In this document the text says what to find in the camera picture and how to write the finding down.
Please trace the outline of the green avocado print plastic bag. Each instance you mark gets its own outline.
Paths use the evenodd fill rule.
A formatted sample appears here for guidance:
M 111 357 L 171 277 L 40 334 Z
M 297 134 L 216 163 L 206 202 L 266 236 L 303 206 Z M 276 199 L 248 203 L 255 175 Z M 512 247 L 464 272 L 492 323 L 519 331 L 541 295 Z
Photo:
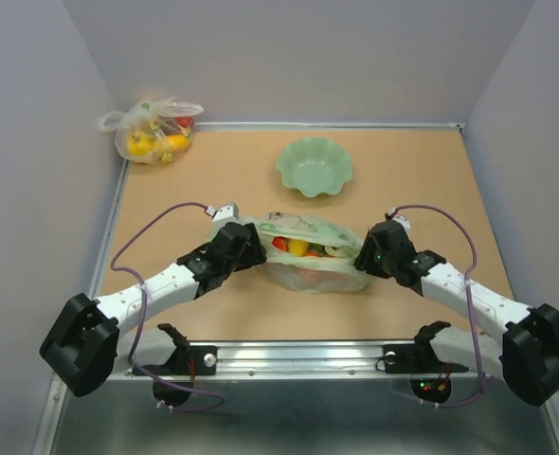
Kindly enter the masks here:
M 358 271 L 354 261 L 363 241 L 352 230 L 311 215 L 272 211 L 262 218 L 239 213 L 239 222 L 253 223 L 266 250 L 267 261 L 257 269 L 270 281 L 294 292 L 323 294 L 358 292 L 370 276 Z M 329 257 L 297 257 L 272 245 L 275 237 L 299 239 L 326 247 Z

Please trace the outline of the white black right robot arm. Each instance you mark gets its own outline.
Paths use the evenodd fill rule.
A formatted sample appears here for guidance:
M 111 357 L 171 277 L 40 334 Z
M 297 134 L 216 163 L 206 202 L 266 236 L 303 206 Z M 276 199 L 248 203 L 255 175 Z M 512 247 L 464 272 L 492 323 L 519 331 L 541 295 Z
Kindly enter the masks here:
M 372 277 L 404 288 L 469 319 L 463 332 L 436 321 L 413 341 L 383 355 L 389 373 L 434 373 L 460 366 L 503 381 L 524 403 L 539 407 L 559 391 L 559 311 L 499 295 L 459 272 L 441 255 L 419 251 L 395 220 L 375 225 L 355 263 Z

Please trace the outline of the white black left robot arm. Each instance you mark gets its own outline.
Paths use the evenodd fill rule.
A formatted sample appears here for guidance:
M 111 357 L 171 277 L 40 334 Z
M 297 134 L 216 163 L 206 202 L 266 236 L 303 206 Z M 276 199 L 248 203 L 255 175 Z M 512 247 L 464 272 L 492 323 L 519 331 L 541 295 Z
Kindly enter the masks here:
M 219 288 L 234 272 L 264 264 L 255 225 L 229 222 L 213 239 L 144 283 L 115 294 L 67 301 L 40 356 L 71 392 L 82 397 L 100 387 L 118 359 L 119 341 L 148 317 Z

